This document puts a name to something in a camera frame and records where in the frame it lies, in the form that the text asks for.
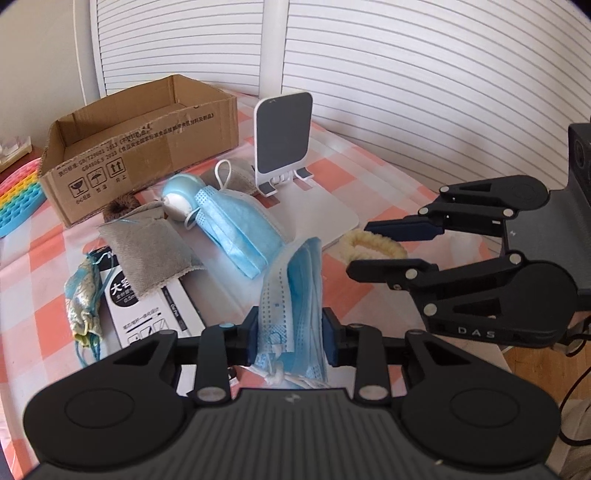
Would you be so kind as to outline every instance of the wooden floor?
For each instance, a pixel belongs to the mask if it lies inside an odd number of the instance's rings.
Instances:
[[[578,377],[591,367],[591,342],[578,355],[568,358],[549,348],[512,348],[505,354],[511,371],[546,390],[561,402]],[[591,398],[591,374],[583,380],[571,398]]]

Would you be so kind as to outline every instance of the gray fabric pouch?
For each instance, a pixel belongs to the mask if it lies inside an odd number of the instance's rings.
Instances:
[[[228,190],[235,190],[236,192],[246,193],[247,195],[254,195],[257,192],[255,184],[255,172],[251,165],[246,160],[228,160],[232,164],[232,175],[230,181],[226,185]],[[219,175],[222,182],[225,182],[228,177],[229,165],[227,163],[220,164]],[[215,168],[210,168],[201,174],[201,179],[205,185],[210,185],[216,190],[220,189],[217,181]]]
[[[170,280],[205,268],[164,218],[162,202],[151,202],[99,227],[141,299]]]

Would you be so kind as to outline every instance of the gray felt bag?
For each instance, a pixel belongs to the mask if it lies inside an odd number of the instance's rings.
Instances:
[[[164,218],[162,202],[151,202],[99,227],[141,299],[170,280],[205,268]]]

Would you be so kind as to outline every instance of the white louvered door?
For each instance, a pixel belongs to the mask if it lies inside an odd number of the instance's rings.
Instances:
[[[258,94],[263,0],[94,0],[101,95],[181,73]]]
[[[568,0],[99,0],[94,11],[103,95],[170,73],[262,96],[308,90],[315,121],[433,190],[519,173],[562,188],[567,127],[591,115],[591,22]]]
[[[291,0],[283,86],[432,189],[518,173],[560,188],[589,52],[566,0]]]

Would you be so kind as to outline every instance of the product box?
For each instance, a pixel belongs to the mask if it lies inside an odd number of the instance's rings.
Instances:
[[[236,97],[172,75],[60,118],[47,142],[39,181],[69,227],[124,193],[238,146]]]
[[[109,247],[92,256],[100,260],[101,281],[113,270],[104,299],[122,348],[160,330],[176,330],[180,338],[201,335],[205,325],[179,279],[138,300]]]

